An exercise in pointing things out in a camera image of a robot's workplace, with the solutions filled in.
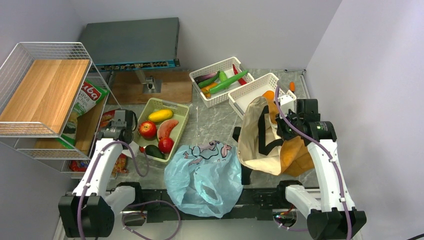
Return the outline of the red toy apple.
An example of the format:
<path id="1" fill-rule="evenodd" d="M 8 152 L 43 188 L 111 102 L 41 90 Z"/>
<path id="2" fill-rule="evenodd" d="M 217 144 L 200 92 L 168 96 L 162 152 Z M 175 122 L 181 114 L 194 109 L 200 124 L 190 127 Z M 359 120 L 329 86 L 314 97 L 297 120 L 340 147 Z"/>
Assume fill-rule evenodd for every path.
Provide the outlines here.
<path id="1" fill-rule="evenodd" d="M 147 120 L 140 124 L 138 127 L 138 133 L 144 139 L 152 139 L 157 135 L 157 126 L 153 121 Z"/>

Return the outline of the yellow toy lemon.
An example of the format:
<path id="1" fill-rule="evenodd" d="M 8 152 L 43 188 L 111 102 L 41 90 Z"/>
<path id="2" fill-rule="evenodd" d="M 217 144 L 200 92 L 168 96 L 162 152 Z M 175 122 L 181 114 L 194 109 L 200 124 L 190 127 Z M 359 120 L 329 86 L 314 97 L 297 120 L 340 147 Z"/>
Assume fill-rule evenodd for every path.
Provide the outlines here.
<path id="1" fill-rule="evenodd" d="M 152 112 L 149 116 L 148 116 L 148 120 L 154 123 L 160 123 L 166 120 L 169 120 L 173 117 L 174 113 L 172 110 L 170 109 L 161 109 L 161 110 L 157 110 Z"/>

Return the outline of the dark green toy avocado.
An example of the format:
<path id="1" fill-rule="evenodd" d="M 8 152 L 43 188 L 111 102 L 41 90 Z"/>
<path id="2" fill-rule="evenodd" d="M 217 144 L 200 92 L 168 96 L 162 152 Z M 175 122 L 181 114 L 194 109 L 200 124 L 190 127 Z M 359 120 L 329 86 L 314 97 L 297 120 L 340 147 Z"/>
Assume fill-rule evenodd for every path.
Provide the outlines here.
<path id="1" fill-rule="evenodd" d="M 163 159 L 163 160 L 166 158 L 165 154 L 164 154 L 164 153 L 162 153 L 162 152 L 160 151 L 160 149 L 159 149 L 156 145 L 153 145 L 153 144 L 149 144 L 149 145 L 147 145 L 147 146 L 144 148 L 144 152 L 145 152 L 148 156 L 151 156 L 151 157 L 154 157 L 154 158 L 159 158 L 159 159 Z"/>

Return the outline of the toy watermelon slice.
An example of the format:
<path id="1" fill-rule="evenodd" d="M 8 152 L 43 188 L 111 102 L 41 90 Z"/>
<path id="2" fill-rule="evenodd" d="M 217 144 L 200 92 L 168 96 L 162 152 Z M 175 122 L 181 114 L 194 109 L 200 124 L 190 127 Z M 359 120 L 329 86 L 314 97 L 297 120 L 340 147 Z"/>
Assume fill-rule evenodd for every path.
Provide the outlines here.
<path id="1" fill-rule="evenodd" d="M 157 129 L 157 139 L 160 140 L 161 138 L 169 138 L 172 130 L 179 124 L 179 121 L 177 119 L 168 119 L 163 121 L 158 129 Z"/>

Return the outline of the orange toy carrot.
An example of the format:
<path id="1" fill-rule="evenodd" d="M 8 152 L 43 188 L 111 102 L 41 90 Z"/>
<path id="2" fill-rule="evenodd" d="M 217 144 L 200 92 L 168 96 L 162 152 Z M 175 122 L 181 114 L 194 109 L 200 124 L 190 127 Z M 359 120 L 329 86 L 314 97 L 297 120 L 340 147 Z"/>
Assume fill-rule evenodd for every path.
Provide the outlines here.
<path id="1" fill-rule="evenodd" d="M 274 92 L 274 91 L 272 91 L 272 90 L 268 90 L 268 91 L 264 92 L 264 93 L 262 94 L 262 96 L 263 96 L 264 98 L 266 98 L 268 101 L 274 101 L 274 98 L 275 98 L 275 92 Z"/>

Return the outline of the green cassava chips bag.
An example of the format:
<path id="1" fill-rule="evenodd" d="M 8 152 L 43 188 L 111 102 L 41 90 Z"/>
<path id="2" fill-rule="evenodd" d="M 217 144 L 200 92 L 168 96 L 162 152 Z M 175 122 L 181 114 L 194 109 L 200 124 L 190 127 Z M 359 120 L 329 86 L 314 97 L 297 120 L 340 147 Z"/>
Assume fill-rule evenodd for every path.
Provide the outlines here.
<path id="1" fill-rule="evenodd" d="M 78 118 L 95 107 L 109 92 L 106 88 L 93 84 L 88 79 L 84 81 L 77 94 L 76 103 L 73 106 L 61 138 L 57 139 L 63 147 L 71 149 L 76 144 Z"/>

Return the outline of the yellow canvas tote bag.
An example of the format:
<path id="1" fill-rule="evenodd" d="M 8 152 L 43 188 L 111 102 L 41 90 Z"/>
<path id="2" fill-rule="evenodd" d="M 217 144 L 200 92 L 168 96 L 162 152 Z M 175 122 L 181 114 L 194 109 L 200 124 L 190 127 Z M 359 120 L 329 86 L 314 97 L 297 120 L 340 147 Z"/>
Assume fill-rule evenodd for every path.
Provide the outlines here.
<path id="1" fill-rule="evenodd" d="M 301 137 L 284 140 L 277 134 L 275 103 L 255 98 L 245 111 L 237 140 L 237 157 L 242 166 L 273 176 L 298 177 L 314 169 L 308 148 Z"/>

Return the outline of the long green toy pepper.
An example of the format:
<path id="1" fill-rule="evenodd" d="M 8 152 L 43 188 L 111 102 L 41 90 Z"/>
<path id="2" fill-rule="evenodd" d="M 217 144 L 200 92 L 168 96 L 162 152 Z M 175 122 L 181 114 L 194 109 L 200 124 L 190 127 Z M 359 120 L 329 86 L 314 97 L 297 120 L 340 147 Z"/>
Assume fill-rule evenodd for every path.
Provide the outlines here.
<path id="1" fill-rule="evenodd" d="M 244 70 L 244 71 L 242 71 L 242 72 L 240 72 L 240 73 L 238 73 L 238 74 L 236 74 L 236 75 L 228 78 L 227 81 L 219 83 L 215 88 L 212 88 L 210 90 L 210 92 L 212 93 L 213 91 L 216 91 L 216 93 L 218 93 L 218 92 L 220 92 L 220 91 L 222 91 L 224 89 L 227 89 L 227 88 L 230 87 L 230 85 L 232 85 L 233 83 L 237 82 L 240 78 L 244 77 L 248 73 L 249 73 L 248 70 Z"/>

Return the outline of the green toy vegetable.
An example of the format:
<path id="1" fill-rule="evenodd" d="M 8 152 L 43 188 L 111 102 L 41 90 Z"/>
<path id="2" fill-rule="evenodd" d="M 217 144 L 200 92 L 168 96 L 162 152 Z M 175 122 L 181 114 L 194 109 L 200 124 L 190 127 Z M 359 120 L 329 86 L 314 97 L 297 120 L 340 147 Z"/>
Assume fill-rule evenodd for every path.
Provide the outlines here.
<path id="1" fill-rule="evenodd" d="M 212 76 L 211 78 L 209 78 L 209 79 L 206 79 L 206 80 L 204 80 L 204 81 L 201 81 L 199 84 L 198 84 L 198 87 L 200 88 L 200 89 L 202 89 L 202 88 L 205 88 L 205 87 L 207 87 L 207 86 L 209 86 L 210 84 L 212 84 L 212 83 L 214 83 L 218 78 L 219 78 L 219 76 L 220 76 L 220 71 L 218 71 L 214 76 Z"/>

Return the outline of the blue printed plastic grocery bag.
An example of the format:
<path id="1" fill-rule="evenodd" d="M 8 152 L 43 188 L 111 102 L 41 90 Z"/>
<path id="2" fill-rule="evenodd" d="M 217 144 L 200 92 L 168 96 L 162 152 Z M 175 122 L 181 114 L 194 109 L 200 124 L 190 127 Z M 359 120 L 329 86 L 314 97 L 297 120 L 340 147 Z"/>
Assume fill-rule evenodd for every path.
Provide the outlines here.
<path id="1" fill-rule="evenodd" d="M 180 146 L 164 170 L 167 194 L 178 210 L 222 218 L 243 191 L 237 147 L 218 140 Z"/>

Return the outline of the red toy tomato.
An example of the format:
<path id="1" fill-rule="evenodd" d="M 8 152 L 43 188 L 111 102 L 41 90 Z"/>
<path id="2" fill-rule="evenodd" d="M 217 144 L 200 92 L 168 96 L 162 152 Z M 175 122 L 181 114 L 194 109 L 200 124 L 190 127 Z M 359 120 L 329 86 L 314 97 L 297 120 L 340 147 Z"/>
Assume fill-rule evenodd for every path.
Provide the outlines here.
<path id="1" fill-rule="evenodd" d="M 170 137 L 163 137 L 158 142 L 158 148 L 163 154 L 170 154 L 174 146 L 174 141 Z"/>

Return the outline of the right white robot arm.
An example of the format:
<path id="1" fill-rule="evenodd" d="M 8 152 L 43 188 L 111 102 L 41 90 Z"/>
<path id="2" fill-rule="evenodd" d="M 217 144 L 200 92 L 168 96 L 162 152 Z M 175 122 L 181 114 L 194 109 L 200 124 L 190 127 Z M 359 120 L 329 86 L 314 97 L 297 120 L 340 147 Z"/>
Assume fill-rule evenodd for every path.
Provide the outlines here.
<path id="1" fill-rule="evenodd" d="M 347 189 L 339 163 L 337 135 L 330 121 L 322 121 L 317 99 L 275 100 L 279 114 L 277 134 L 284 143 L 300 138 L 307 148 L 316 172 L 320 199 L 299 182 L 283 183 L 275 194 L 276 203 L 294 205 L 306 218 L 307 231 L 314 240 L 350 240 L 367 222 L 357 210 Z"/>

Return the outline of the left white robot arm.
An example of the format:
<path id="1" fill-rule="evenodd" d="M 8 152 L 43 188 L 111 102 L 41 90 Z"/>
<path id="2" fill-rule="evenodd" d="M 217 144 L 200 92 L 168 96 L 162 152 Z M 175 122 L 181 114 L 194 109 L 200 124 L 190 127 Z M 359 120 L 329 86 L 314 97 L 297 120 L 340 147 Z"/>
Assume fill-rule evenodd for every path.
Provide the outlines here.
<path id="1" fill-rule="evenodd" d="M 95 137 L 95 150 L 82 179 L 71 194 L 58 203 L 59 215 L 68 238 L 105 238 L 116 216 L 127 206 L 139 209 L 144 196 L 132 183 L 119 186 L 106 196 L 114 165 L 124 149 L 130 149 L 138 125 L 132 110 L 117 109 L 113 119 Z"/>

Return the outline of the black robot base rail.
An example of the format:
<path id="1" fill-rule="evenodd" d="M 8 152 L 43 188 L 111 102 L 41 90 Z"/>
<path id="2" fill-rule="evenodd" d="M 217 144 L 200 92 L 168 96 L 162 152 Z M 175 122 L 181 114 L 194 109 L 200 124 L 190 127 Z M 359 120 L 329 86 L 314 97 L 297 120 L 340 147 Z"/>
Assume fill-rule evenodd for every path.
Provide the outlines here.
<path id="1" fill-rule="evenodd" d="M 254 219 L 271 221 L 274 217 L 293 218 L 295 208 L 280 198 L 281 194 L 275 188 L 245 188 L 235 206 L 221 217 L 222 220 Z M 144 206 L 126 207 L 122 214 L 129 214 L 125 221 L 136 226 L 142 221 L 147 223 L 162 223 L 177 221 L 176 211 L 165 203 L 149 203 Z"/>

